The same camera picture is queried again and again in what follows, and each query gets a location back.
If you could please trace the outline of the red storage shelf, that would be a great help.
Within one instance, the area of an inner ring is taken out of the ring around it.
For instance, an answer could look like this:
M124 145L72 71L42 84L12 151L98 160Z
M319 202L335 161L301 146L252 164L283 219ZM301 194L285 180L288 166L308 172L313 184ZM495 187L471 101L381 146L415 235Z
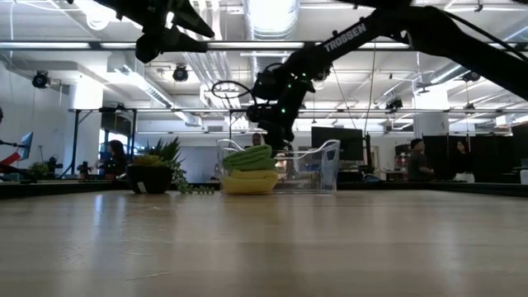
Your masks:
M395 147L394 169L402 174L402 181L408 179L408 162L411 152L410 144L400 144Z

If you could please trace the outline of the black aluminium table frame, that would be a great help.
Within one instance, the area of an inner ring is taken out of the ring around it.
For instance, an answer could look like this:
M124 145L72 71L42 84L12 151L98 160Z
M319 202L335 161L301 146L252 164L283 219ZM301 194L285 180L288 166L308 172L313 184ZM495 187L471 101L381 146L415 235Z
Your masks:
M0 183L0 199L101 191L128 191L129 189L130 187L125 181L81 181L36 184L2 182ZM337 189L339 191L447 191L528 199L528 185L502 183L463 183L454 181L434 181L428 183L388 181L374 183L343 182L337 184Z

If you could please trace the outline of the white rectangular air duct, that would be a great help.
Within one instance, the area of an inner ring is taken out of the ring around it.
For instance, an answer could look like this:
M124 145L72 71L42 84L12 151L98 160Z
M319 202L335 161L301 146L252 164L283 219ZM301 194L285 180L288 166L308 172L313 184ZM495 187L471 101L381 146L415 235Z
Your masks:
M132 68L125 62L124 55L112 53L107 61L107 69L111 73L116 73L120 82L129 84L140 89L144 95L157 102L162 107L174 110L182 107L175 104L173 99L155 83L152 83L144 76L144 65L137 59L134 61Z

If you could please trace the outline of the black curtain partition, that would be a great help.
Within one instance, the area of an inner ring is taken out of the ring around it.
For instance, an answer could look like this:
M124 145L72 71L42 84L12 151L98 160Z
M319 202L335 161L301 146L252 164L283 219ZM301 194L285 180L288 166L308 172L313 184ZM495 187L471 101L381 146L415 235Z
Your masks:
M454 181L451 155L456 143L464 141L473 157L475 182L521 182L520 173L528 171L528 125L499 131L456 131L424 135L427 164L438 181Z

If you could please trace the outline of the potted succulent plant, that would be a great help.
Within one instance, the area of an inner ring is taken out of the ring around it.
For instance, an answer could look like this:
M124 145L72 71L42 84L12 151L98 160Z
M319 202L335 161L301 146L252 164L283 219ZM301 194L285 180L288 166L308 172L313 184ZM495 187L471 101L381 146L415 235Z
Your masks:
M193 186L186 179L178 137L147 144L125 168L125 177L136 194L164 194L173 186L183 195L213 194L210 186Z

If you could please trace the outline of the large black monitor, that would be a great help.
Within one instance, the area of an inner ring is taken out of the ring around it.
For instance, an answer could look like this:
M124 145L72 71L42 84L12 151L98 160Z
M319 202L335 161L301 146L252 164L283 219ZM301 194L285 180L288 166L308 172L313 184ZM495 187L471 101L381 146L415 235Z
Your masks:
M362 130L345 128L316 127L311 129L311 145L319 148L329 140L340 141L340 159L344 161L363 161Z

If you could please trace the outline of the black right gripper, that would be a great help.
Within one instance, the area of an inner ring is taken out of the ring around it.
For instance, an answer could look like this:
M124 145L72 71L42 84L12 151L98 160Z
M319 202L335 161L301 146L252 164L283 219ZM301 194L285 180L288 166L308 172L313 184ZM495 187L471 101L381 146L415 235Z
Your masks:
M267 144L273 150L293 150L295 136L291 128L306 93L313 90L306 73L292 73L281 65L268 66L257 75L251 89L254 104L247 108L246 114L267 132Z

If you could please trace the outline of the small background plant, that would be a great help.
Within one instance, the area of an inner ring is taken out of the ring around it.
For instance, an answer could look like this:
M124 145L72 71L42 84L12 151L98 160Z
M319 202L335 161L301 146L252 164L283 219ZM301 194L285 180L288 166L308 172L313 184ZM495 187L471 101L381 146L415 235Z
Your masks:
M48 173L50 172L49 167L47 163L43 162L35 162L32 163L28 168L27 171L35 178L40 179L42 177L46 177Z

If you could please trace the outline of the black background stand frame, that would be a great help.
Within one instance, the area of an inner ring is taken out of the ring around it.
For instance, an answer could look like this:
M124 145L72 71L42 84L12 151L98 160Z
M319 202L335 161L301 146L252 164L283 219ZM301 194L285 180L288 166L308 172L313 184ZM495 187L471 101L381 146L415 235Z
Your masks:
M126 107L100 107L97 109L69 109L69 112L73 112L75 114L74 116L74 128L73 128L73 145L72 145L72 155L71 155L71 162L69 166L64 169L61 178L65 177L68 173L70 175L73 175L75 173L75 167L76 164L76 157L77 157L77 147L78 147L78 131L79 131L79 125L88 118L92 113L111 113L111 114L118 114L123 112L131 112L133 114L132 117L132 124L131 124L131 132L129 136L129 143L127 145L127 154L130 158L134 156L134 145L135 145L135 132L137 127L137 121L138 121L138 112L139 110L137 108L126 108Z

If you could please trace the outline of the green microfiber towel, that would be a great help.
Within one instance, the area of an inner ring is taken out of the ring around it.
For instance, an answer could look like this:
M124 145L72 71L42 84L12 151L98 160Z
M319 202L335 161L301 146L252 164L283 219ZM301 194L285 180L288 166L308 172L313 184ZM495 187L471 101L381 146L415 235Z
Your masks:
M231 153L223 158L222 164L227 170L273 170L276 160L271 157L271 147L263 144Z

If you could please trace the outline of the tilted background monitor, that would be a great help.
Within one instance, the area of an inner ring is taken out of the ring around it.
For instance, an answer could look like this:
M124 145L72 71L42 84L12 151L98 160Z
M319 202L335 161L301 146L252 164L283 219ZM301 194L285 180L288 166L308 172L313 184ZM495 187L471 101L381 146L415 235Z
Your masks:
M16 151L20 155L20 158L19 158L20 161L26 160L29 158L30 152L31 152L33 135L34 133L30 132L21 137L21 142L19 143L18 149Z

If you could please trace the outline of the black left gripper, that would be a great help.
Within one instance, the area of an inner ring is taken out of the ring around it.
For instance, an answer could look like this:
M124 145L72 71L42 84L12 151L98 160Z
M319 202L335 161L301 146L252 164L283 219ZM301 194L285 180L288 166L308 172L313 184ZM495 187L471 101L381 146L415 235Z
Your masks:
M205 53L208 46L178 29L166 28L166 17L174 14L172 24L212 38L215 33L191 5L190 0L126 0L124 15L142 26L143 35L136 41L135 56L146 64L161 52Z

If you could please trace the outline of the yellow microfiber towel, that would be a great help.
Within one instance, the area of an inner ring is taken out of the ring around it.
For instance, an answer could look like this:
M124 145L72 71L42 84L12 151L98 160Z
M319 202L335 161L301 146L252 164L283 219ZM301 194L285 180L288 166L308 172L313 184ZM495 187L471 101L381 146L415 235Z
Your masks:
M221 184L225 194L252 195L272 191L277 181L278 175L274 170L233 170Z

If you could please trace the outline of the clear plastic bin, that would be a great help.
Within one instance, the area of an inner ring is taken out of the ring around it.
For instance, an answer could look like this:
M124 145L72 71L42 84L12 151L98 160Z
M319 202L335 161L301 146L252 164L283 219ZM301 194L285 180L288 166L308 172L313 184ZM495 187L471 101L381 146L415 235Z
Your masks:
M319 148L301 151L274 151L271 149L271 157L276 160L276 166L273 170L278 175L278 181L272 191L262 194L322 194L336 191L339 145L340 142L333 139L325 142ZM223 178L233 171L224 168L222 164L223 158L247 148L249 147L240 147L231 139L221 139L217 142L221 191Z

